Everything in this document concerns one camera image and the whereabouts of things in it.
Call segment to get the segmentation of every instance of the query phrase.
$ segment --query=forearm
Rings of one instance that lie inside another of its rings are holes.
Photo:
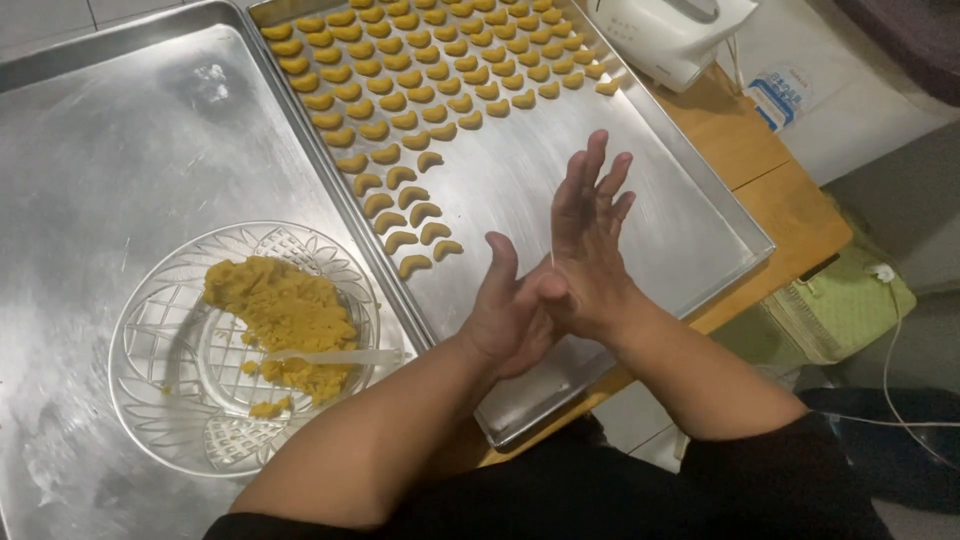
[[[806,413],[793,394],[649,300],[632,300],[629,312],[610,347],[689,436],[743,438]]]
[[[457,338],[446,340],[310,421],[230,511],[346,528],[382,524],[492,384],[482,361]]]

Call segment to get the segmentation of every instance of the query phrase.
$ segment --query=white appliance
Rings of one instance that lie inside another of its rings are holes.
[[[588,0],[587,8],[626,61],[683,92],[758,5],[757,0]]]

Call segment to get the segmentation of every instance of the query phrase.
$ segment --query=aluminum baking tray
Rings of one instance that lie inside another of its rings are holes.
[[[0,538],[200,538],[242,489],[144,453],[108,389],[128,297],[202,233],[323,232],[377,278],[380,345],[422,349],[255,32],[206,2],[0,64]]]

